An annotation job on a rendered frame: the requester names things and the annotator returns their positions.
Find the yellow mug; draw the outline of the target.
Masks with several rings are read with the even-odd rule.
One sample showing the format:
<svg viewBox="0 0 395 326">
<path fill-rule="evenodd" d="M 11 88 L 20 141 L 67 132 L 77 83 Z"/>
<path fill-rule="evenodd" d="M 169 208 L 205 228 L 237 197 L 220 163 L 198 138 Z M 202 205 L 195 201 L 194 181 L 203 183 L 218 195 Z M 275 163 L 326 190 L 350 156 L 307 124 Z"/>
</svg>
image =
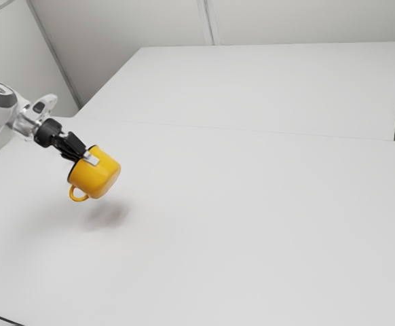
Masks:
<svg viewBox="0 0 395 326">
<path fill-rule="evenodd" d="M 69 198 L 74 202 L 83 202 L 88 198 L 99 199 L 104 196 L 116 182 L 121 165 L 98 145 L 88 149 L 90 158 L 97 159 L 95 165 L 85 158 L 74 163 L 67 177 L 71 185 Z"/>
</svg>

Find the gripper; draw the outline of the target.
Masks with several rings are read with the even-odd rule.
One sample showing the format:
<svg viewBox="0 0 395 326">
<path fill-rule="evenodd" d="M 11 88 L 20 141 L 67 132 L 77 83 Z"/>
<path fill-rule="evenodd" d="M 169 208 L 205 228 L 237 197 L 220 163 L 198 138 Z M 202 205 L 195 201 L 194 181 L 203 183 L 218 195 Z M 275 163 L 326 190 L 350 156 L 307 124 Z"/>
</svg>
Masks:
<svg viewBox="0 0 395 326">
<path fill-rule="evenodd" d="M 72 132 L 66 134 L 62 131 L 62 124 L 55 119 L 48 118 L 38 127 L 34 140 L 43 148 L 50 146 L 56 149 L 64 149 L 64 157 L 72 162 L 84 160 L 92 166 L 96 166 L 100 160 L 93 156 L 86 145 Z"/>
</svg>

